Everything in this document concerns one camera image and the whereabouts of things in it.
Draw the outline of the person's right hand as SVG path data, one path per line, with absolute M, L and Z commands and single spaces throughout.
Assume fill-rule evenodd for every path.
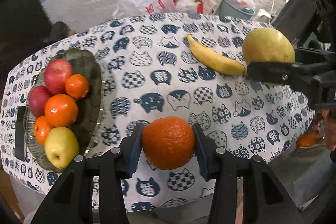
M 330 151 L 335 150 L 336 145 L 336 120 L 330 115 L 330 110 L 322 110 L 322 116 L 325 122 L 326 147 Z

